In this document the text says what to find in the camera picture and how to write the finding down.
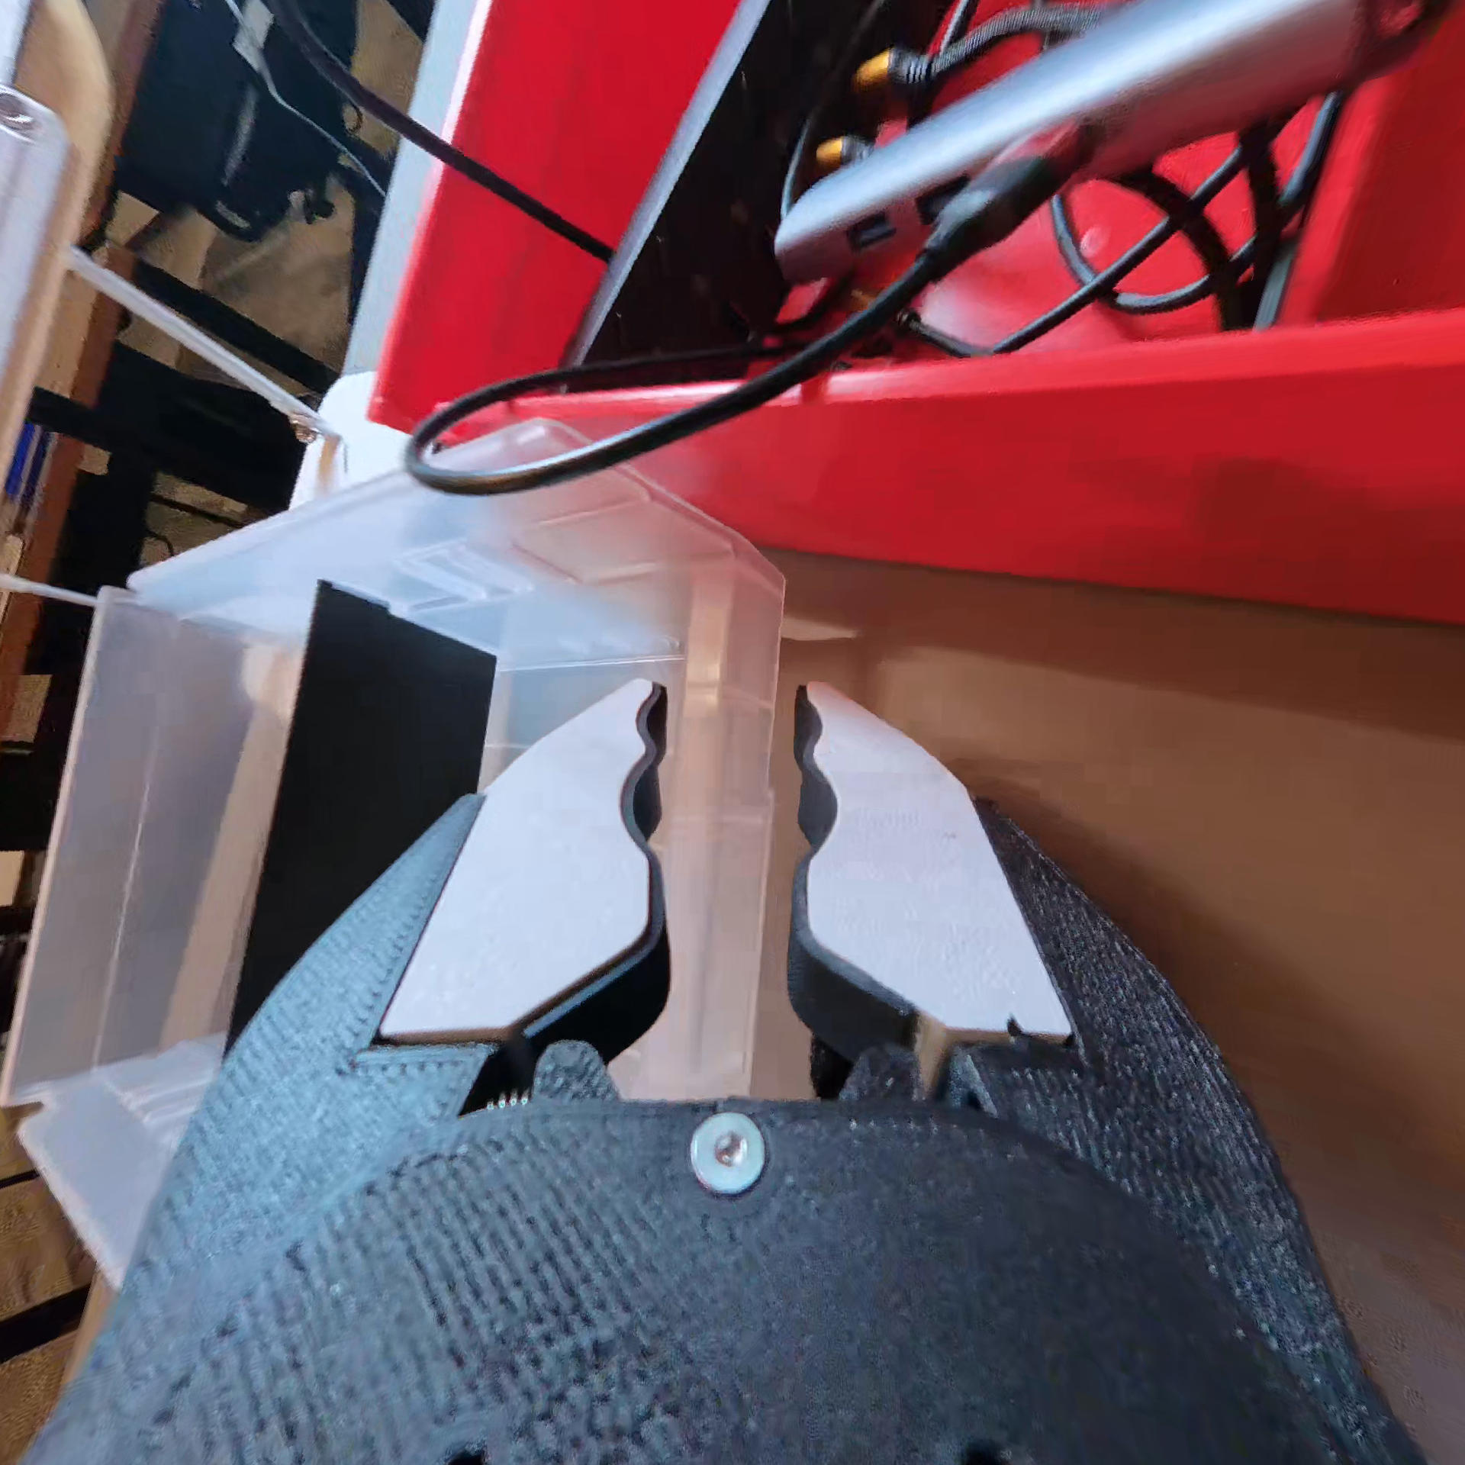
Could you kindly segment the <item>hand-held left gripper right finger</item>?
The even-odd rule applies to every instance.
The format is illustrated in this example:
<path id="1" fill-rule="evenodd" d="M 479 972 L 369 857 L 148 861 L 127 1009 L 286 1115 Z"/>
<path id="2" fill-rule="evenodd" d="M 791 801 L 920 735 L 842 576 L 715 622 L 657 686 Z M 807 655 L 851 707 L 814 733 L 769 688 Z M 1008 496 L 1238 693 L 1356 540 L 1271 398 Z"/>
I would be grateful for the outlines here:
<path id="1" fill-rule="evenodd" d="M 786 984 L 845 1068 L 905 1054 L 940 1091 L 959 1049 L 1062 1051 L 1074 1023 L 973 796 L 830 684 L 795 695 L 798 831 Z"/>

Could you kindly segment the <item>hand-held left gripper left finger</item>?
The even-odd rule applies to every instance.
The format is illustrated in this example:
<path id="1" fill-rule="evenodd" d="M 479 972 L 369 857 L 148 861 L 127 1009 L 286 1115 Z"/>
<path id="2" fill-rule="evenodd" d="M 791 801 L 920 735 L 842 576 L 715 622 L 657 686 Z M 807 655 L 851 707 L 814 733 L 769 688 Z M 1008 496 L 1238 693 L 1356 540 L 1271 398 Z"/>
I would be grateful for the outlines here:
<path id="1" fill-rule="evenodd" d="M 528 1098 L 563 1042 L 610 1066 L 671 990 L 662 817 L 666 688 L 629 681 L 535 742 L 476 799 L 378 1026 L 394 1051 L 458 1051 L 450 1113 Z"/>

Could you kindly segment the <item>clear plastic bin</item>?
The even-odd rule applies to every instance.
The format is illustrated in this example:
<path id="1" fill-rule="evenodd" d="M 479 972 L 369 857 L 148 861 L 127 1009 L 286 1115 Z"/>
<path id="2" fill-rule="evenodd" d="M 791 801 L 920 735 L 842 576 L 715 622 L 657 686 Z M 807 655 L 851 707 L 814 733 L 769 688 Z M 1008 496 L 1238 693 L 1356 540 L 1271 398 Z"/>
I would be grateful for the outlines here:
<path id="1" fill-rule="evenodd" d="M 364 937 L 345 937 L 340 977 L 324 958 L 300 972 L 326 932 L 286 976 L 331 998 L 364 986 L 348 1068 L 469 1059 L 388 1049 L 378 1026 L 476 799 L 570 718 L 652 681 L 668 698 L 650 848 L 671 990 L 610 1079 L 643 1103 L 751 1089 L 783 578 L 627 468 L 497 500 L 376 468 L 137 573 L 92 616 L 3 1098 L 36 1108 L 20 1140 L 115 1295 L 141 1274 L 184 1133 L 244 1045 L 226 1031 L 320 581 L 497 658 L 477 791 L 371 899 L 387 908 L 385 977 L 368 977 Z"/>

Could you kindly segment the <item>red plastic bin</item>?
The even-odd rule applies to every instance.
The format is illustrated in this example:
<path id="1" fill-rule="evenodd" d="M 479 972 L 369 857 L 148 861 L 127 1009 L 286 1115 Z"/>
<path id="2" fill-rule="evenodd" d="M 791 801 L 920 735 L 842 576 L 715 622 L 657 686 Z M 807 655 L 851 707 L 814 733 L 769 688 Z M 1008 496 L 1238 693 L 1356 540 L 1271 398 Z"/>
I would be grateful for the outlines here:
<path id="1" fill-rule="evenodd" d="M 734 4 L 474 4 L 450 140 L 629 226 Z M 1461 16 L 1344 111 L 1280 325 L 1088 306 L 992 365 L 893 348 L 638 473 L 788 552 L 1461 627 Z M 568 350 L 603 268 L 443 173 L 371 421 Z"/>

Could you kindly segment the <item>silver usb hub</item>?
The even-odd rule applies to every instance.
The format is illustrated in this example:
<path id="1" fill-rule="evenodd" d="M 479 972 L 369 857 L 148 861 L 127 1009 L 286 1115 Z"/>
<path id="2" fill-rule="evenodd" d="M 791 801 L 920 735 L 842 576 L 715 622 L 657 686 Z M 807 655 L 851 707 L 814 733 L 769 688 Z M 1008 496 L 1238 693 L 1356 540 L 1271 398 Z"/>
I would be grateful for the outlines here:
<path id="1" fill-rule="evenodd" d="M 788 285 L 830 281 L 917 240 L 997 156 L 1074 126 L 1081 179 L 1116 179 L 1189 144 L 1236 135 L 1400 65 L 1447 4 L 1140 2 L 943 105 L 812 186 L 781 220 Z"/>

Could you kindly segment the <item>black panel in clear bin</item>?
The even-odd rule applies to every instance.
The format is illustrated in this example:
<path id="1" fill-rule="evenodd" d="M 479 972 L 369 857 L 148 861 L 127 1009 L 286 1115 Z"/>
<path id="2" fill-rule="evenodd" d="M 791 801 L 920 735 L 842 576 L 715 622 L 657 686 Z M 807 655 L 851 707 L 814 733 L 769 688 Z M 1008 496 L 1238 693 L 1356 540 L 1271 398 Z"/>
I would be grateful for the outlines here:
<path id="1" fill-rule="evenodd" d="M 479 787 L 493 653 L 317 585 L 226 1047 L 287 972 Z"/>

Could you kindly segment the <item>black divider panel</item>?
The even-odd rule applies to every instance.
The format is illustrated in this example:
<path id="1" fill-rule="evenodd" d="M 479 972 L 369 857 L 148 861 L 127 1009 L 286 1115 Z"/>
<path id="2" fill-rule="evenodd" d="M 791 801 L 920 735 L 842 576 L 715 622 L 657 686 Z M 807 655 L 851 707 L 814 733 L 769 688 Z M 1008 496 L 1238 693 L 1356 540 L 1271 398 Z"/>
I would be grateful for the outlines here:
<path id="1" fill-rule="evenodd" d="M 844 4 L 737 6 L 565 365 L 737 346 L 770 325 L 783 175 L 847 23 Z"/>

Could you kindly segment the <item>dark background object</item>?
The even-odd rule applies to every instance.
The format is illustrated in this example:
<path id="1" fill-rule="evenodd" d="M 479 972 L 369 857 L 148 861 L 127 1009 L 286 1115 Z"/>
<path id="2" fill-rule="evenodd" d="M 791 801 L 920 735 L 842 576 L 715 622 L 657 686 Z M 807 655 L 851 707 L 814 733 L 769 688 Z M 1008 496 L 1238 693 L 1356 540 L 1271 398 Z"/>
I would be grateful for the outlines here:
<path id="1" fill-rule="evenodd" d="M 115 165 L 115 187 L 157 213 L 193 212 L 242 245 L 289 215 L 369 215 L 390 165 L 355 135 L 361 112 L 322 79 L 266 4 L 160 4 Z"/>

